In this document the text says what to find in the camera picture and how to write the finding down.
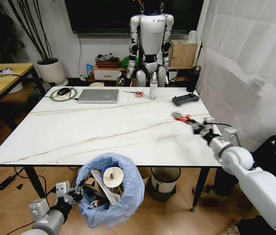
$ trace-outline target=blue plastic bag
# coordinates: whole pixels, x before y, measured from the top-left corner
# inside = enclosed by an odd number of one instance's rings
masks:
[[[93,208],[90,204],[94,197],[82,192],[80,213],[90,228],[105,224],[106,228],[110,229],[116,224],[125,223],[143,201],[144,184],[136,165],[131,159],[116,153],[104,153],[85,164],[78,173],[76,185],[89,175],[91,169],[101,171],[106,165],[118,165],[123,169],[124,194],[114,206],[102,205]]]

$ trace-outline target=white drawer unit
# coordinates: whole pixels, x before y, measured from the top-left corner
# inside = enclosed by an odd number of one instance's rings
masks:
[[[94,69],[94,77],[95,77],[95,80],[116,81],[119,72],[120,72],[119,69],[117,70]]]

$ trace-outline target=white curtain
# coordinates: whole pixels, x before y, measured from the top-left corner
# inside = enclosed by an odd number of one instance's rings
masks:
[[[211,0],[202,40],[201,99],[254,150],[276,135],[276,0]]]

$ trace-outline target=black screen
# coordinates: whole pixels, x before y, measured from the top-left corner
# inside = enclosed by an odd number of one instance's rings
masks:
[[[166,0],[163,13],[174,17],[173,34],[196,30],[204,0]],[[140,14],[133,0],[65,0],[73,33],[127,34],[131,16]]]

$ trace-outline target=black thermos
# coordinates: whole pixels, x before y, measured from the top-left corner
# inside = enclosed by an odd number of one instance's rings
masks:
[[[200,76],[201,72],[201,66],[200,65],[195,65],[192,69],[190,69],[189,72],[189,79],[188,79],[188,84],[187,84],[187,91],[188,92],[194,92],[195,88],[197,86],[197,82]]]

